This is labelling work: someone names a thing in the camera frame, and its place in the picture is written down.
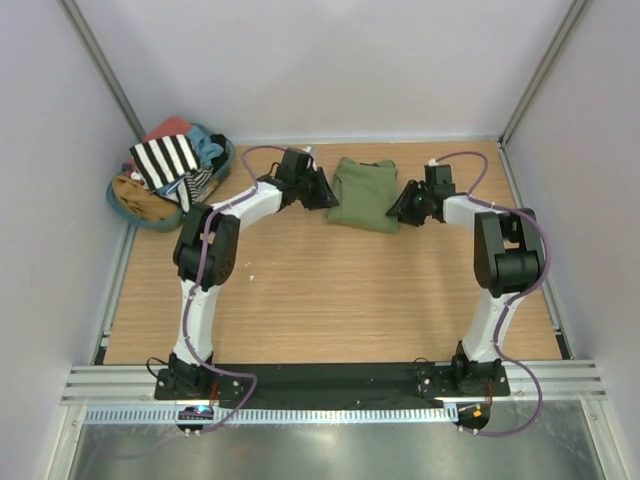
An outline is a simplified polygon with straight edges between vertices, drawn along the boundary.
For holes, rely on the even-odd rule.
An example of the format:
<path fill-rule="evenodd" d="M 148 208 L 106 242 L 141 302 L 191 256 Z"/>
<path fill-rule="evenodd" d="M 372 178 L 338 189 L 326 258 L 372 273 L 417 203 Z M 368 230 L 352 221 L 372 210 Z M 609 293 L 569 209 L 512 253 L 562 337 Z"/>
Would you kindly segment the right aluminium corner post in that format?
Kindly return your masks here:
<path fill-rule="evenodd" d="M 573 0 L 570 2 L 567 11 L 562 16 L 548 46 L 520 96 L 513 113 L 509 117 L 503 133 L 499 137 L 498 143 L 501 150 L 505 150 L 509 141 L 513 138 L 528 109 L 552 73 L 555 64 L 559 61 L 571 36 L 591 4 L 591 0 Z"/>

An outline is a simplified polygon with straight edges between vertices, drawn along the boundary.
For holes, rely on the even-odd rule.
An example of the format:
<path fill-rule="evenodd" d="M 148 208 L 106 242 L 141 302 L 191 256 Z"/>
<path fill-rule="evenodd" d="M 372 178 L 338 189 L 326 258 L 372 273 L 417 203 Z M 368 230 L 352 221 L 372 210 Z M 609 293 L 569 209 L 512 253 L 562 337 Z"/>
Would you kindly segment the left aluminium corner post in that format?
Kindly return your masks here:
<path fill-rule="evenodd" d="M 74 0 L 58 0 L 57 3 L 132 133 L 138 140 L 142 140 L 146 131 L 78 3 Z"/>

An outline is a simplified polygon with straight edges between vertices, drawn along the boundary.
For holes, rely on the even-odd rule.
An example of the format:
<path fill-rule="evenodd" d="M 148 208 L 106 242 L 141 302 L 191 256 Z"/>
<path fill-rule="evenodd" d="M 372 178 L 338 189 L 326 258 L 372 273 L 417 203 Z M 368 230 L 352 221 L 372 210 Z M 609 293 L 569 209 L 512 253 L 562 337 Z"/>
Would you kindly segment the narrow striped garment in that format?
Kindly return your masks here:
<path fill-rule="evenodd" d="M 189 172 L 170 189 L 165 198 L 175 203 L 183 214 L 187 214 L 194 203 L 201 202 L 210 193 L 212 180 L 212 169 Z"/>

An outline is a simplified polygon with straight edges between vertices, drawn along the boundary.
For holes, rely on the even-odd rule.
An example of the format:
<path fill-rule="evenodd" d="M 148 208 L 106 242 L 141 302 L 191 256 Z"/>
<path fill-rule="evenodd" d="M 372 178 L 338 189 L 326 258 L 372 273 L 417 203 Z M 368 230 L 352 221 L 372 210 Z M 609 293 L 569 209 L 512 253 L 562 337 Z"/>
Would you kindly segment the red garment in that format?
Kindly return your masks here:
<path fill-rule="evenodd" d="M 181 116 L 171 116 L 148 133 L 143 141 L 158 139 L 164 136 L 186 134 L 192 128 L 192 124 Z"/>

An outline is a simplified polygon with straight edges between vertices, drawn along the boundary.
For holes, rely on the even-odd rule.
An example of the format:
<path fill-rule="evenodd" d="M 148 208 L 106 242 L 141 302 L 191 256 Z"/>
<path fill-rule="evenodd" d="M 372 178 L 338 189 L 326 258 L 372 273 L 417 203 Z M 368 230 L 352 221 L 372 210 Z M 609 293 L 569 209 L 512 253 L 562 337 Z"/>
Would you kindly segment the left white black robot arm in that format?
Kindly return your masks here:
<path fill-rule="evenodd" d="M 213 326 L 222 286 L 235 268 L 240 234 L 257 221 L 298 201 L 310 211 L 338 204 L 311 149 L 278 149 L 275 170 L 217 203 L 191 207 L 173 253 L 181 282 L 179 333 L 165 367 L 156 376 L 157 400 L 199 400 L 224 373 L 213 365 Z"/>

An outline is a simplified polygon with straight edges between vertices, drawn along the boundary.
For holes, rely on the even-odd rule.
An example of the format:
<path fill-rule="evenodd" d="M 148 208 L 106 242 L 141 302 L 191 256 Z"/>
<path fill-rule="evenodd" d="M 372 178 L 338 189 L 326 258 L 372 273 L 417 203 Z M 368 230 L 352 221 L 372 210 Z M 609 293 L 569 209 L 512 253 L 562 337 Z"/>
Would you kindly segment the green motorcycle tank top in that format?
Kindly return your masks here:
<path fill-rule="evenodd" d="M 398 199 L 398 169 L 392 160 L 366 164 L 349 157 L 339 160 L 331 190 L 339 205 L 326 215 L 332 224 L 396 234 L 399 222 L 387 211 Z"/>

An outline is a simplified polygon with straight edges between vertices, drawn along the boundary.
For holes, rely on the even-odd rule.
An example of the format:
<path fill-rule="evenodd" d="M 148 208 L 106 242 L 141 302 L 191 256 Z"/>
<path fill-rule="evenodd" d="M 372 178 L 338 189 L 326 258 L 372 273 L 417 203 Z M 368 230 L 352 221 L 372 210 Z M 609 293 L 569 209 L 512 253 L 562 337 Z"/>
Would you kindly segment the mustard yellow garment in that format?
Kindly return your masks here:
<path fill-rule="evenodd" d="M 142 184 L 128 176 L 116 176 L 111 187 L 117 203 L 141 220 L 160 222 L 179 213 L 176 204 L 149 192 Z"/>

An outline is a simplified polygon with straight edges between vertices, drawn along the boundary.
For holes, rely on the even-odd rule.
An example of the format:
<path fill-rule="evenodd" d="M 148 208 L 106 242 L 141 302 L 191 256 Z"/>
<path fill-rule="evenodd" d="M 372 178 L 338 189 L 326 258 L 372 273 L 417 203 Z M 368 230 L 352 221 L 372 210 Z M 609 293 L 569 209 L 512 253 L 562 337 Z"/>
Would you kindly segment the aluminium corner post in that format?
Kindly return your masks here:
<path fill-rule="evenodd" d="M 509 141 L 513 138 L 528 109 L 552 73 L 555 64 L 559 61 L 571 36 L 591 4 L 591 0 L 573 0 L 570 2 L 567 11 L 562 16 L 548 46 L 520 96 L 513 113 L 509 117 L 503 133 L 499 137 L 498 143 L 501 150 L 505 150 Z"/>
<path fill-rule="evenodd" d="M 74 0 L 58 0 L 57 3 L 132 133 L 138 140 L 142 140 L 146 131 L 78 3 Z"/>

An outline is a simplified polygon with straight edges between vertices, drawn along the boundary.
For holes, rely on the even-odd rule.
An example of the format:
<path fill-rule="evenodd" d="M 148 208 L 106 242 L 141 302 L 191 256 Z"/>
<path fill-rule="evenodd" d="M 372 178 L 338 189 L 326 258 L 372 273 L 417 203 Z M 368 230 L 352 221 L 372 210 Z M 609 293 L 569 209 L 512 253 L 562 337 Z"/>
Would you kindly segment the teal blue garment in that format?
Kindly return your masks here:
<path fill-rule="evenodd" d="M 223 134 L 192 124 L 186 133 L 203 168 L 218 168 L 234 157 L 233 144 Z"/>

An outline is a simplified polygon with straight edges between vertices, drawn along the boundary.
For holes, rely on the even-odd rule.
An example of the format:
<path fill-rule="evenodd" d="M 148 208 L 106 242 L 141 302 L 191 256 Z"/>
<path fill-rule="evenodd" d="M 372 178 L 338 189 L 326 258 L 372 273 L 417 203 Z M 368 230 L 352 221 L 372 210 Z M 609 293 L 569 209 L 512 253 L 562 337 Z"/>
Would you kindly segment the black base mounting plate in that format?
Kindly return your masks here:
<path fill-rule="evenodd" d="M 451 398 L 507 397 L 511 389 L 503 366 L 499 380 L 482 395 L 463 395 L 447 374 L 449 363 L 419 357 L 411 362 L 218 364 L 231 372 L 214 382 L 201 399 L 236 407 L 250 393 L 246 409 L 396 410 L 440 406 Z"/>

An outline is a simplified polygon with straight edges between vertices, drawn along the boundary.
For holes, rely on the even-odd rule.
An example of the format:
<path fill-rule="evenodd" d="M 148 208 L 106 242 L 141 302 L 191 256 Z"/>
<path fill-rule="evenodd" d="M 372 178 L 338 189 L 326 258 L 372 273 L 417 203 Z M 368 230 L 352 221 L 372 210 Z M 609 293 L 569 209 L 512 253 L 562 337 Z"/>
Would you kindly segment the black white striped top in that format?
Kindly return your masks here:
<path fill-rule="evenodd" d="M 138 143 L 129 152 L 136 170 L 151 192 L 173 184 L 201 167 L 191 142 L 183 134 Z"/>

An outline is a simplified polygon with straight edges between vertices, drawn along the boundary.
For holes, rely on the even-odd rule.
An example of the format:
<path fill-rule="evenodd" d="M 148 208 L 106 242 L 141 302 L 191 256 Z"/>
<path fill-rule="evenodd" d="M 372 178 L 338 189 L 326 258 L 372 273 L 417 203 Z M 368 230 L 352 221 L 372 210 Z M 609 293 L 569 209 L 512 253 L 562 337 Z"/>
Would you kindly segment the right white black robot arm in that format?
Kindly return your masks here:
<path fill-rule="evenodd" d="M 425 178 L 409 181 L 386 215 L 412 226 L 433 218 L 473 234 L 473 271 L 481 292 L 447 374 L 461 395 L 486 393 L 499 380 L 501 345 L 515 310 L 545 272 L 544 236 L 536 214 L 457 191 L 451 167 L 431 161 Z"/>

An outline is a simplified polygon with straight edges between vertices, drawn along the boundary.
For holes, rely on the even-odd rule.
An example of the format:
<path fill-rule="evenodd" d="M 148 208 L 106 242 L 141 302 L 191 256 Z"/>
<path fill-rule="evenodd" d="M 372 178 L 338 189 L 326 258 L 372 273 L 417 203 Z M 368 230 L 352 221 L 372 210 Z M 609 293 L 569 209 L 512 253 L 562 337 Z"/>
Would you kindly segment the aluminium front rail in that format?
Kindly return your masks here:
<path fill-rule="evenodd" d="M 178 379 L 161 365 L 72 368 L 65 404 L 217 400 L 224 407 L 250 396 L 251 409 L 408 408 L 430 402 L 514 398 L 599 398 L 605 389 L 591 361 L 504 363 L 492 379 L 456 381 L 443 362 L 231 364 L 231 376 L 204 372 Z"/>

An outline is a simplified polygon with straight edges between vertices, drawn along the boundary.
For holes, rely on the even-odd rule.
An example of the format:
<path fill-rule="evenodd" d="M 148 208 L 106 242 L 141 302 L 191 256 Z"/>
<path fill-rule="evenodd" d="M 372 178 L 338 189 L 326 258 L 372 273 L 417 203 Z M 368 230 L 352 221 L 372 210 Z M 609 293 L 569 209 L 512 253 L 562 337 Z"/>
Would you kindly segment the teal laundry basket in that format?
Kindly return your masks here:
<path fill-rule="evenodd" d="M 223 134 L 172 117 L 129 153 L 107 186 L 106 200 L 132 225 L 168 232 L 228 177 L 235 147 Z"/>

